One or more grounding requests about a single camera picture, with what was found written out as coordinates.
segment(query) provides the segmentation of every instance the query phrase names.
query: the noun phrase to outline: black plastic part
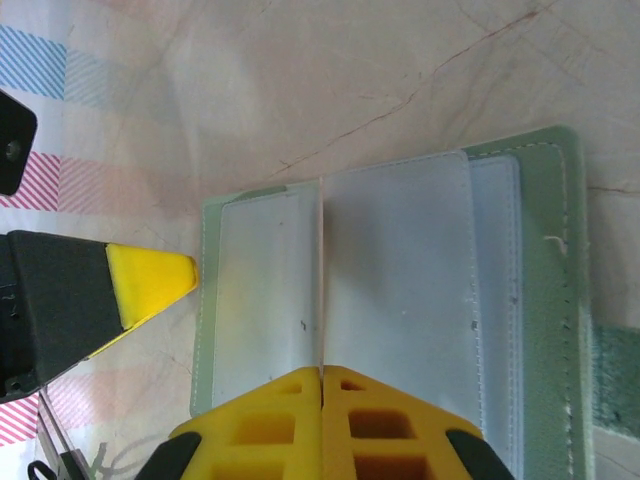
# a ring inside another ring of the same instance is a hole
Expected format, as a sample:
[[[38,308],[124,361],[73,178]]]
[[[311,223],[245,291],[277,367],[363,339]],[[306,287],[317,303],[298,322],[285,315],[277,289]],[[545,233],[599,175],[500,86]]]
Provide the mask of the black plastic part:
[[[491,446],[463,430],[449,430],[447,438],[473,480],[515,480]]]
[[[202,437],[187,432],[161,443],[136,475],[136,480],[180,480]]]
[[[37,127],[35,114],[0,90],[0,194],[18,190]]]
[[[0,235],[0,403],[30,395],[123,333],[105,247]]]
[[[88,480],[88,477],[80,467],[76,455],[75,450],[72,452],[64,452],[60,455],[57,480]]]
[[[58,480],[56,473],[49,465],[41,460],[35,460],[27,466],[27,478],[29,480]]]
[[[88,480],[76,458],[76,450],[64,452],[58,458],[58,473],[55,473],[49,465],[36,460],[27,467],[29,480]]]

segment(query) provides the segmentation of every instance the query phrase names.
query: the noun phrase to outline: beige marble countertop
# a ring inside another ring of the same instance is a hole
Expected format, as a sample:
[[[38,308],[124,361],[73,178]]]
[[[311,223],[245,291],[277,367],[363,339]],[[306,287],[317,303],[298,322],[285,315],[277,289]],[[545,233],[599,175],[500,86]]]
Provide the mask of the beige marble countertop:
[[[638,0],[69,0],[68,10],[68,46],[103,61],[108,82],[101,108],[65,104],[65,154],[102,170],[92,210],[61,213],[59,231],[197,256],[207,196],[563,123],[584,141],[594,317],[640,327]],[[188,418],[197,303],[191,295],[52,385],[98,478],[132,477]],[[618,440],[597,432],[599,476],[638,478],[638,456]]]

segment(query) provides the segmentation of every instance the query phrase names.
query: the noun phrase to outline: open wallet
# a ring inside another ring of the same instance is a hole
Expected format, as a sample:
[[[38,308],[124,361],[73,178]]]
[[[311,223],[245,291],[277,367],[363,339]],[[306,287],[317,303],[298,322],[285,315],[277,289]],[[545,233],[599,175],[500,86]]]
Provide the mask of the open wallet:
[[[191,413],[340,365],[480,428],[515,478],[593,478],[576,135],[214,198]]]

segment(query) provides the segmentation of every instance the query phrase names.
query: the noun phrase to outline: black rubber pad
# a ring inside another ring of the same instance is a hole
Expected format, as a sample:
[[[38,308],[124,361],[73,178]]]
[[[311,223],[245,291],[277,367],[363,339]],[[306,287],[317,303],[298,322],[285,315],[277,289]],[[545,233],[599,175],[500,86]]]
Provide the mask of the black rubber pad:
[[[0,91],[0,194],[18,190],[37,126],[31,110]]]
[[[473,480],[515,480],[491,446],[463,430],[449,430],[447,438]]]
[[[24,231],[7,238],[42,386],[123,332],[106,244]]]
[[[136,475],[136,480],[180,480],[201,440],[198,433],[187,432],[161,443]]]

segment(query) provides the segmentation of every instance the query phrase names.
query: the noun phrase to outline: crack in marble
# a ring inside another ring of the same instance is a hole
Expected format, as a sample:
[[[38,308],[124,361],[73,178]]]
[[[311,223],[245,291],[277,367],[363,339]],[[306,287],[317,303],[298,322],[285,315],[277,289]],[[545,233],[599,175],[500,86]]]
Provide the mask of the crack in marble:
[[[606,56],[608,58],[611,58],[616,63],[616,65],[624,68],[625,70],[628,70],[628,66],[624,62],[621,62],[620,59],[618,59],[612,52],[609,52],[609,51],[605,50],[604,48],[601,48],[601,47],[598,47],[597,45],[595,45],[593,43],[593,41],[587,35],[585,35],[580,30],[575,28],[573,25],[571,25],[571,23],[569,23],[567,20],[563,19],[560,15],[558,15],[557,13],[555,13],[555,12],[553,12],[551,10],[549,10],[549,14],[553,18],[558,20],[558,22],[563,27],[565,27],[567,30],[569,30],[570,32],[573,32],[575,35],[577,35],[593,51],[598,52],[601,55],[604,55],[604,56]]]
[[[262,14],[266,12],[269,8],[271,8],[271,5],[273,5],[273,2],[275,2],[275,0],[269,0],[269,2],[267,2],[267,4],[264,7],[262,7],[262,9],[258,12],[258,14],[255,17],[253,17],[245,27],[240,29],[240,31],[238,32],[238,35],[242,35],[244,32],[251,29],[251,27],[255,25],[256,21],[262,16]]]
[[[491,33],[488,33],[484,36],[482,36],[479,40],[477,40],[476,42],[472,43],[470,46],[464,48],[463,50],[461,50],[460,52],[456,53],[455,55],[449,57],[449,59],[445,60],[443,63],[441,63],[440,65],[438,65],[436,67],[436,69],[429,74],[422,82],[420,82],[418,84],[418,87],[409,95],[409,97],[404,100],[403,102],[399,103],[398,105],[396,105],[395,107],[393,107],[391,110],[389,110],[386,113],[383,113],[381,115],[378,115],[370,120],[367,120],[365,123],[360,124],[359,126],[335,137],[334,139],[332,139],[331,141],[329,141],[328,143],[326,143],[324,146],[322,146],[321,148],[307,154],[304,155],[302,157],[298,157],[295,160],[293,160],[292,162],[285,162],[284,160],[280,160],[280,163],[284,164],[285,166],[283,168],[280,168],[278,170],[276,170],[274,173],[270,174],[269,176],[267,176],[264,180],[270,180],[273,177],[279,175],[280,173],[295,167],[296,165],[298,165],[301,162],[304,162],[306,160],[309,160],[310,158],[315,157],[316,155],[319,155],[320,153],[324,152],[325,150],[327,150],[328,148],[331,148],[333,145],[335,145],[336,143],[338,143],[340,140],[353,135],[354,133],[363,130],[365,128],[367,128],[369,125],[371,125],[372,123],[378,122],[380,120],[384,120],[385,118],[392,116],[396,113],[398,113],[399,111],[401,111],[403,108],[405,108],[407,105],[409,105],[413,99],[415,98],[415,96],[418,94],[418,92],[427,84],[427,81],[429,81],[432,77],[434,77],[438,71],[443,68],[444,66],[446,66],[448,63],[450,63],[451,61],[455,60],[456,58],[458,58],[459,56],[463,55],[464,53],[468,52],[469,50],[471,50],[473,47],[477,46],[478,44],[482,43],[485,40],[488,40],[489,38],[492,38],[500,33],[503,33],[505,31],[508,31],[510,29],[512,29],[513,27],[515,27],[516,25],[522,23],[522,22],[527,22],[530,21],[532,19],[534,19],[535,17],[537,17],[540,13],[550,9],[551,7],[553,7],[556,3],[560,2],[561,0],[555,0],[554,2],[550,3],[549,5],[547,5],[546,7],[540,9],[540,10],[534,10],[531,12],[526,13],[525,15],[522,15],[521,17],[517,18],[516,20],[509,22],[508,24],[506,24],[504,27],[499,28],[498,30],[495,30]]]
[[[178,20],[176,24],[176,28],[174,29],[173,34],[169,37],[169,40],[165,43],[164,46],[162,46],[159,49],[157,59],[152,63],[150,63],[149,66],[147,66],[143,71],[141,71],[137,75],[137,78],[135,79],[134,84],[129,89],[126,101],[124,102],[126,107],[124,109],[124,112],[122,113],[122,121],[120,122],[116,130],[116,134],[112,142],[113,149],[111,151],[111,154],[108,155],[107,157],[109,163],[111,163],[116,156],[116,148],[118,146],[118,143],[120,142],[120,136],[123,133],[125,124],[127,123],[127,121],[129,121],[129,111],[134,105],[134,97],[136,96],[136,94],[138,93],[138,90],[144,83],[147,75],[154,68],[157,68],[160,65],[162,65],[163,61],[165,60],[165,57],[167,56],[167,53],[169,52],[169,49],[171,48],[172,45],[175,44],[176,39],[189,29],[193,18],[197,18],[198,16],[200,16],[206,6],[207,6],[207,2],[205,1],[200,2],[200,4],[198,4],[195,0],[192,1],[189,7],[187,8],[187,10],[185,11],[185,13]]]
[[[624,472],[633,475],[635,478],[640,478],[640,474],[634,472],[633,470],[628,469],[626,466],[624,466],[622,463],[614,460],[613,458],[609,457],[608,455],[604,455],[602,453],[597,454],[598,457],[607,460],[611,463],[613,463],[616,467],[620,468],[621,470],[623,470]]]
[[[467,20],[469,20],[471,23],[473,23],[480,30],[482,30],[484,32],[488,32],[489,31],[489,29],[487,27],[485,27],[484,25],[481,25],[475,18],[473,18],[473,16],[469,12],[467,12],[464,8],[462,8],[462,5],[460,4],[459,1],[456,0],[453,3],[456,4],[456,7],[458,7],[458,10],[460,11],[460,13],[462,13],[462,15],[464,15]]]
[[[590,192],[595,192],[596,194],[611,194],[611,195],[620,195],[627,197],[640,197],[640,191],[637,190],[627,190],[624,188],[610,188],[610,187],[601,187],[598,185],[590,185],[587,187],[587,190]]]

